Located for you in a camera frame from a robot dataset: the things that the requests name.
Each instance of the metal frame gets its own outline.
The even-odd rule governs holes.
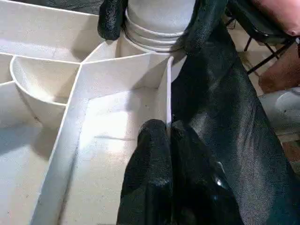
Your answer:
[[[229,24],[231,24],[233,21],[235,20],[234,17],[232,17],[225,25],[228,26]],[[250,46],[250,43],[252,41],[252,37],[249,38],[249,40],[247,41],[247,44],[244,48],[244,52],[246,52]],[[272,53],[272,55],[270,55],[269,57],[267,57],[266,59],[264,59],[263,61],[261,61],[260,63],[258,63],[257,65],[255,65],[254,67],[252,67],[250,70],[247,71],[247,75],[253,73],[254,71],[256,71],[257,69],[259,69],[260,67],[262,67],[263,65],[265,65],[266,63],[268,63],[270,60],[272,60],[273,58],[277,58],[279,59],[279,56],[281,53],[283,53],[285,50],[287,50],[292,44],[293,44],[294,40],[293,39],[287,39],[283,44],[284,46],[280,49],[278,49],[276,52],[270,47],[269,44],[267,43],[263,43]]]
[[[286,43],[285,43],[285,45],[282,48],[278,49],[276,52],[273,51],[273,49],[271,49],[271,47],[268,44],[264,43],[267,46],[267,48],[272,52],[272,55],[270,55],[269,57],[267,57],[266,59],[264,59],[263,61],[261,61],[260,63],[258,63],[256,66],[254,66],[250,70],[248,70],[247,74],[249,75],[249,74],[253,73],[257,69],[259,69],[260,67],[262,67],[264,64],[268,63],[273,58],[279,59],[279,55],[281,53],[283,53],[285,50],[287,50],[293,44],[293,42],[294,42],[294,40],[287,40]]]

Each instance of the white partition wall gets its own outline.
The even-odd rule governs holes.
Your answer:
[[[171,65],[98,17],[0,0],[0,224],[114,224],[141,125],[171,123]]]

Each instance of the black glove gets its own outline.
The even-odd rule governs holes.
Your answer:
[[[149,120],[125,170],[117,224],[170,224],[172,163],[165,124]]]
[[[241,225],[223,170],[195,131],[176,122],[172,148],[160,120],[147,121],[125,170],[117,224]]]
[[[119,38],[127,5],[128,0],[105,0],[100,6],[98,33],[102,38],[107,40]],[[200,51],[202,45],[220,22],[226,5],[227,0],[196,1],[190,31],[185,41],[187,53],[195,54]]]

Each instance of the pink fabric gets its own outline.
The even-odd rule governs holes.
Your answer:
[[[289,35],[300,35],[300,0],[252,0]]]

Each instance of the black garbage bag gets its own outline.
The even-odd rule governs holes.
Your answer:
[[[125,170],[117,224],[242,225],[220,164],[196,132],[177,121],[147,121]]]
[[[98,14],[104,0],[15,0],[46,7]]]
[[[224,167],[246,225],[300,224],[300,188],[220,23],[172,83],[172,113]]]

